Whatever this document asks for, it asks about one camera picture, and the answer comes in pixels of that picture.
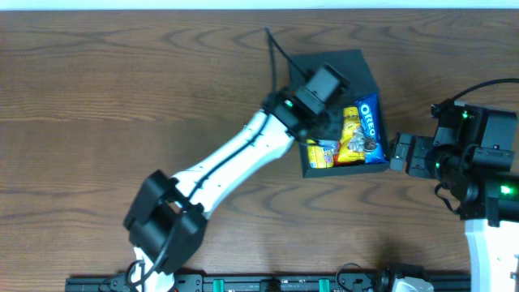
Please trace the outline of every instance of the white panel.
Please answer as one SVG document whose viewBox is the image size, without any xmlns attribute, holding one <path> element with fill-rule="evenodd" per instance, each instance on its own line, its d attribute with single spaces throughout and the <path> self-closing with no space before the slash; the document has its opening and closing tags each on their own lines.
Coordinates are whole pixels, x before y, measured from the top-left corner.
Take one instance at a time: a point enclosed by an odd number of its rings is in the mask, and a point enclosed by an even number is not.
<svg viewBox="0 0 519 292">
<path fill-rule="evenodd" d="M 0 0 L 0 10 L 519 8 L 519 0 Z"/>
</svg>

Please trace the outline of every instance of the snack bag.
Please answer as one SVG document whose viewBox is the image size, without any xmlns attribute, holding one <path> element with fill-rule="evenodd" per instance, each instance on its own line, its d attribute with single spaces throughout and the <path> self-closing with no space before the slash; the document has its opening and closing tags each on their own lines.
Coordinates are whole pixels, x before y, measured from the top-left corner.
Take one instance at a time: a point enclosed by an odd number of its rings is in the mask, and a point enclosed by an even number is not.
<svg viewBox="0 0 519 292">
<path fill-rule="evenodd" d="M 375 93 L 355 101 L 360 112 L 364 132 L 364 152 L 366 163 L 386 163 L 384 150 L 380 144 L 378 97 Z"/>
<path fill-rule="evenodd" d="M 333 149 L 332 147 L 320 147 L 315 144 L 314 140 L 307 140 L 308 162 L 311 168 L 329 168 L 333 167 Z"/>
<path fill-rule="evenodd" d="M 364 134 L 356 106 L 344 109 L 344 126 L 340 142 L 339 154 L 334 157 L 336 164 L 364 162 Z"/>
</svg>

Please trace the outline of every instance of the green connector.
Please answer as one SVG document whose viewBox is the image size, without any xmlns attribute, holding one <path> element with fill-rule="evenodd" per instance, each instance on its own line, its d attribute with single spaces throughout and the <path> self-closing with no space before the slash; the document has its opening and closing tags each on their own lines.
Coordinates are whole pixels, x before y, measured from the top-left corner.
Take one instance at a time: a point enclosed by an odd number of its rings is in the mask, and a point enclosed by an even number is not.
<svg viewBox="0 0 519 292">
<path fill-rule="evenodd" d="M 212 282 L 212 292 L 224 292 L 224 281 L 215 280 Z"/>
<path fill-rule="evenodd" d="M 319 292 L 330 292 L 330 280 L 327 280 L 327 279 L 319 280 Z"/>
</svg>

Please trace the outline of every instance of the oreo logo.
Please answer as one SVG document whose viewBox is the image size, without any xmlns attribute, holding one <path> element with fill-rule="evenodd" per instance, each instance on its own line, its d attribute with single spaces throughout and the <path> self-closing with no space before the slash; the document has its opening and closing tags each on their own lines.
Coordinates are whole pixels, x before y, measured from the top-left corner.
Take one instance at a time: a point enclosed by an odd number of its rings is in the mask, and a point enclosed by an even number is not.
<svg viewBox="0 0 519 292">
<path fill-rule="evenodd" d="M 361 104 L 360 113 L 366 122 L 368 133 L 371 137 L 375 137 L 375 124 L 373 123 L 373 116 L 371 116 L 371 110 L 369 105 Z"/>
</svg>

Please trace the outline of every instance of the green led light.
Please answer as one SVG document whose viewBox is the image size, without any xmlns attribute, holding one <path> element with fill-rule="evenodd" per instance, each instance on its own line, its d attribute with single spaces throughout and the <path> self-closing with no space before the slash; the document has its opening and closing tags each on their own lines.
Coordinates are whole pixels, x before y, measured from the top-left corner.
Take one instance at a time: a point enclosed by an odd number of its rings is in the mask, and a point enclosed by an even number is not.
<svg viewBox="0 0 519 292">
<path fill-rule="evenodd" d="M 501 193 L 509 195 L 513 193 L 513 189 L 507 186 L 501 186 Z"/>
</svg>

